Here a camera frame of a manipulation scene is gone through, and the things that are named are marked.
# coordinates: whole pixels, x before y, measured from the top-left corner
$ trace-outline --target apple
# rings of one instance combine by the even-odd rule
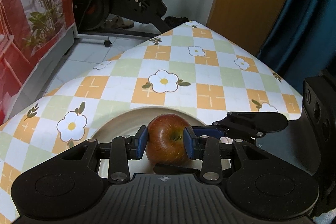
[[[157,116],[148,125],[146,155],[153,164],[182,165],[188,161],[183,129],[190,124],[175,114]]]

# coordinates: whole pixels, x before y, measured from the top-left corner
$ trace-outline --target checkered tablecloth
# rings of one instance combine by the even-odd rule
[[[0,223],[18,217],[11,185],[22,172],[90,138],[127,110],[161,105],[206,124],[228,111],[300,116],[302,97],[251,54],[197,22],[97,65],[0,126]]]

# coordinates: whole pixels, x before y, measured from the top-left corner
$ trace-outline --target beige plate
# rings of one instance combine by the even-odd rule
[[[121,135],[135,135],[140,126],[148,125],[151,120],[161,114],[176,114],[188,121],[191,126],[203,126],[203,122],[184,112],[166,107],[142,107],[129,110],[105,123],[93,136],[100,143],[110,142],[113,138]],[[146,153],[141,160],[129,160],[131,177],[134,173],[153,173],[153,165],[148,161]],[[188,165],[191,168],[200,169],[202,161],[193,160]],[[222,160],[222,167],[229,168],[227,160]],[[101,160],[99,175],[106,178],[108,173],[108,160]]]

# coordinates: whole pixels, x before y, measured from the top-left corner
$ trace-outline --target beige slipper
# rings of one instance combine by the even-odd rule
[[[115,29],[115,30],[129,29],[134,27],[134,22],[132,20],[122,19],[119,16],[115,16],[111,20],[106,20],[100,27],[104,29]]]

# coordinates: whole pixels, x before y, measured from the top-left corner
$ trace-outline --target teal curtain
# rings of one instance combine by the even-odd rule
[[[286,0],[257,58],[300,93],[304,78],[336,75],[336,0]]]

